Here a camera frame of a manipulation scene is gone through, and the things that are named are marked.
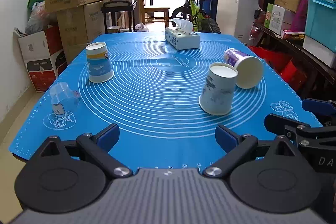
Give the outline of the white grey paper cup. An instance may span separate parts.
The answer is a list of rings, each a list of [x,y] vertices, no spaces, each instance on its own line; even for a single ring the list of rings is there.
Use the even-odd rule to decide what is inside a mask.
[[[226,115],[231,111],[238,71],[225,63],[213,63],[198,102],[210,115]]]

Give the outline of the purple paper cup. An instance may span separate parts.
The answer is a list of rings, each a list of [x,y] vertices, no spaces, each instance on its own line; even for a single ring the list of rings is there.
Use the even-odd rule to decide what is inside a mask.
[[[238,71],[236,85],[241,89],[254,88],[262,79],[264,65],[258,57],[250,56],[237,49],[224,52],[224,60]]]

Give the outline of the clear plastic cup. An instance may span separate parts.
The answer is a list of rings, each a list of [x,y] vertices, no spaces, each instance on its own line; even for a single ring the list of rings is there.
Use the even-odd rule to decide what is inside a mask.
[[[60,82],[49,89],[52,111],[56,116],[63,117],[74,112],[80,101],[80,93],[71,90],[65,82]]]

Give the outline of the blue yellow paper cup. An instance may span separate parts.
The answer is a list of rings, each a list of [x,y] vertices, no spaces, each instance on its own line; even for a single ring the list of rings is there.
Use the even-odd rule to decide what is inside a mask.
[[[95,42],[86,46],[89,80],[104,83],[114,76],[105,42]]]

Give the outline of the dark wooden shelf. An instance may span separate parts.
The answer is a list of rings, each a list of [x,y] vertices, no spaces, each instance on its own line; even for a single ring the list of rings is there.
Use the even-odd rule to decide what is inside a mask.
[[[305,75],[303,83],[298,81],[291,88],[300,98],[313,98],[323,101],[335,101],[335,69],[329,68],[317,59],[301,44],[284,40],[274,32],[265,28],[263,24],[254,23],[254,27],[261,31],[261,38],[256,44],[267,50],[285,53],[292,64]]]

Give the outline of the red shopping bag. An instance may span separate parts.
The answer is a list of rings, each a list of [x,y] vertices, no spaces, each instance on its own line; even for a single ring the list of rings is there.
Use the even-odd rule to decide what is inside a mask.
[[[294,64],[290,54],[262,47],[248,46],[248,48],[264,59],[294,91],[299,91],[306,82],[306,74]]]

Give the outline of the blue silicone baking mat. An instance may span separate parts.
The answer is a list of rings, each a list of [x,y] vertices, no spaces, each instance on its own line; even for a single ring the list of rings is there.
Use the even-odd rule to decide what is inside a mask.
[[[301,99],[268,65],[252,89],[236,88],[232,109],[224,116],[205,113],[198,103],[209,66],[223,61],[234,48],[251,50],[233,36],[202,34],[199,48],[177,51],[164,34],[123,33],[98,37],[108,48],[114,71],[111,80],[89,81],[87,58],[80,53],[58,77],[80,98],[62,117],[53,114],[45,93],[18,131],[9,151],[29,159],[52,135],[74,140],[95,134],[109,124],[120,128],[120,139],[110,154],[131,169],[205,168],[224,155],[215,129],[222,124],[237,134],[272,140],[264,127],[270,113],[318,127],[315,116],[303,110]]]

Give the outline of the teal plastic storage bin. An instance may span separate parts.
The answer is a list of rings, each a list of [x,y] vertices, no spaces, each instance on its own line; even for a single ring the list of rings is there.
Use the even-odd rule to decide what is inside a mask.
[[[305,35],[335,53],[335,0],[308,0]]]

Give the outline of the green white product box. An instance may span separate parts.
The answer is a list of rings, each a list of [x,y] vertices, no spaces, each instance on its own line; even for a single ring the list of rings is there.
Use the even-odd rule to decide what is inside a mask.
[[[291,30],[295,13],[281,6],[269,3],[266,11],[264,26],[275,34],[280,35],[282,30]]]

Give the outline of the white tissue box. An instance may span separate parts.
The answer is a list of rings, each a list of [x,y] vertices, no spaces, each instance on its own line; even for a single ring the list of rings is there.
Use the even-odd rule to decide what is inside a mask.
[[[193,24],[185,19],[173,18],[169,22],[175,27],[165,28],[165,39],[176,50],[189,50],[199,48],[201,37],[193,31]]]

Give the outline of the lower cardboard box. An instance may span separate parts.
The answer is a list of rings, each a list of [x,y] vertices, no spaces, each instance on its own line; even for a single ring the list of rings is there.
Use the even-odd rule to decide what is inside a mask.
[[[102,1],[93,2],[56,13],[63,51],[68,64],[88,44],[105,33],[102,5]]]

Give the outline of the white chest freezer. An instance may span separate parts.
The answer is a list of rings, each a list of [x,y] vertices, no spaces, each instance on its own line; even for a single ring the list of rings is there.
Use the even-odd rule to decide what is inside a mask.
[[[222,34],[251,45],[250,31],[259,0],[218,0],[216,22]]]

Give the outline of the blue water barrel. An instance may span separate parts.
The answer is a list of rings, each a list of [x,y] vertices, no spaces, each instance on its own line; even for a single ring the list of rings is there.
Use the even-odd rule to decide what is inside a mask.
[[[213,20],[217,19],[218,0],[205,0],[203,2],[203,10]]]

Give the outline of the wooden chair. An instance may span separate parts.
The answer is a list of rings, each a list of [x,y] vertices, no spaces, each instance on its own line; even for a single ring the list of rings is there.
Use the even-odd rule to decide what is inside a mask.
[[[169,7],[146,6],[145,0],[138,0],[139,22],[146,23],[164,23],[165,27],[169,26]],[[156,12],[163,13],[163,16],[155,16]]]

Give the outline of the green black bicycle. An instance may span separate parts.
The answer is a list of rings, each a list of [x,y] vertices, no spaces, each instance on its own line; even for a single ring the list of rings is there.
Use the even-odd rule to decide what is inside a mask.
[[[217,22],[211,18],[203,9],[206,0],[186,0],[186,3],[175,9],[171,15],[173,27],[177,24],[173,22],[174,18],[188,20],[193,24],[194,31],[220,34],[221,29]]]

